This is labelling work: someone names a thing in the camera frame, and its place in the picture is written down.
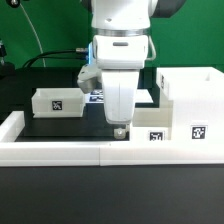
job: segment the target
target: black cable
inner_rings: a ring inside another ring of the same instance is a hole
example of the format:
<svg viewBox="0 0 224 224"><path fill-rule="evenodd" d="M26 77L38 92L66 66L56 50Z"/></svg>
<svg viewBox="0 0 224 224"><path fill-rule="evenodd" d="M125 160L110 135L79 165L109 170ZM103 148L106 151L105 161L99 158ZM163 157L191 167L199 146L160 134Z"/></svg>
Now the black cable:
<svg viewBox="0 0 224 224"><path fill-rule="evenodd" d="M55 54L67 54L67 53L76 53L76 50L62 50L62 51L48 51L42 54L37 55L36 57L28 60L27 62L24 63L24 65L22 66L23 68L25 67L31 67L33 63L35 63L37 60L44 58L48 55L55 55ZM85 60L85 58L74 58L76 60Z"/></svg>

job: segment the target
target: white box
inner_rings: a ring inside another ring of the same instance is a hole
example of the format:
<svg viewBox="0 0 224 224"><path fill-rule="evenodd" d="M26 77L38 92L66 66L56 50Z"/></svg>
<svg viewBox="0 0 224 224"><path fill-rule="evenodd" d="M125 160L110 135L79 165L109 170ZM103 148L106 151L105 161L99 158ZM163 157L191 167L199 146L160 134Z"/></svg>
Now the white box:
<svg viewBox="0 0 224 224"><path fill-rule="evenodd" d="M37 89L32 97L34 118L81 117L85 95L79 88Z"/></svg>
<svg viewBox="0 0 224 224"><path fill-rule="evenodd" d="M222 141L224 74L211 67L158 68L161 106L171 140Z"/></svg>

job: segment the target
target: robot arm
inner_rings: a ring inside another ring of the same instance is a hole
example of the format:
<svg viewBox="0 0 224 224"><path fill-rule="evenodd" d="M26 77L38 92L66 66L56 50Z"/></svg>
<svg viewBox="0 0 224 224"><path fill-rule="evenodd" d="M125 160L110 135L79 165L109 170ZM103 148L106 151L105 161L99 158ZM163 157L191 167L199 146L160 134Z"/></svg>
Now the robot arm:
<svg viewBox="0 0 224 224"><path fill-rule="evenodd" d="M165 2L167 1L92 0L90 4L90 1L82 1L82 4L93 12L92 28L96 35L92 43L92 64L98 69L97 76L102 81L104 110L108 123L129 124L132 121L139 70L144 68L148 51L153 54L148 60L155 59L153 42L151 37L146 35L150 27L149 17L154 16L155 12L157 15L164 13L166 17L171 11L175 12L168 10L168 4ZM180 5L180 2L183 4L185 0L169 2ZM86 77L82 69L78 80L81 88L85 81L83 76Z"/></svg>

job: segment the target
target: white block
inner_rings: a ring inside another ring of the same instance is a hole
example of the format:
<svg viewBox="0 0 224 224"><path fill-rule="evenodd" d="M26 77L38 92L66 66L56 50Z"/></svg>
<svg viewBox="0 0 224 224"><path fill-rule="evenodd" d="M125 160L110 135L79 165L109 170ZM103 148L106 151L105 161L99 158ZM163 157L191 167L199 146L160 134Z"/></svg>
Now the white block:
<svg viewBox="0 0 224 224"><path fill-rule="evenodd" d="M24 127L24 113L12 112L0 126L0 142L14 142Z"/></svg>
<svg viewBox="0 0 224 224"><path fill-rule="evenodd" d="M94 144L0 144L0 166L99 166L99 160L99 146Z"/></svg>
<svg viewBox="0 0 224 224"><path fill-rule="evenodd" d="M167 127L133 127L130 126L130 141L150 142L168 140Z"/></svg>

